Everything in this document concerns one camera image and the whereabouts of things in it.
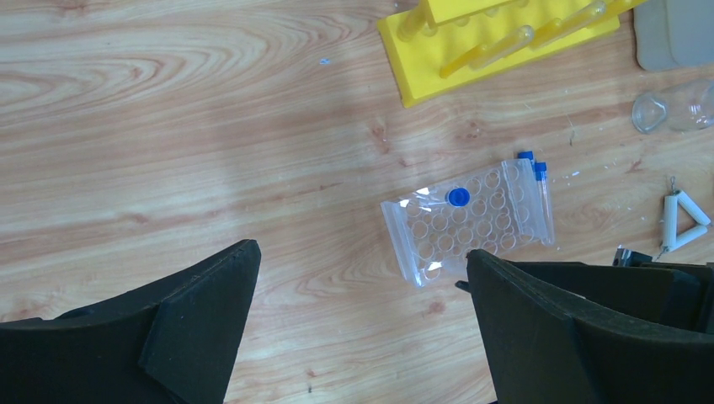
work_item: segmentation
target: test tube rack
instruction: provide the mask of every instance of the test tube rack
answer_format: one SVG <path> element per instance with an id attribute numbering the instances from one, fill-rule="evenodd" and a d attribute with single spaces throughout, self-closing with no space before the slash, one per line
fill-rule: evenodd
<path id="1" fill-rule="evenodd" d="M 598 39 L 647 0 L 420 0 L 377 22 L 409 108 Z"/>

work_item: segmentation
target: wood grain surface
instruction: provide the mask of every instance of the wood grain surface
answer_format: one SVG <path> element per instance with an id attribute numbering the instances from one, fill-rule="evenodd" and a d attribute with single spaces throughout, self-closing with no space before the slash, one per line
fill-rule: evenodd
<path id="1" fill-rule="evenodd" d="M 382 200 L 533 149 L 558 244 L 517 258 L 656 253 L 670 176 L 714 213 L 714 130 L 643 136 L 629 118 L 640 92 L 714 68 L 644 72 L 627 15 L 611 37 L 403 109 L 375 29 L 395 6 L 409 4 L 1 2 L 0 320 L 52 318 L 254 238 L 226 401 L 490 402 L 470 296 L 402 278 Z M 714 261 L 710 245 L 664 259 Z"/>

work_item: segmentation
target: glass bottle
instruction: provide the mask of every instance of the glass bottle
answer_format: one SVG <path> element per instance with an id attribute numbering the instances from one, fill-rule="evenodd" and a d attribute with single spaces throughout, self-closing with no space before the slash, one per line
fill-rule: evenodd
<path id="1" fill-rule="evenodd" d="M 687 132 L 714 124 L 714 81 L 704 78 L 637 97 L 632 123 L 642 133 L 664 125 Z"/>

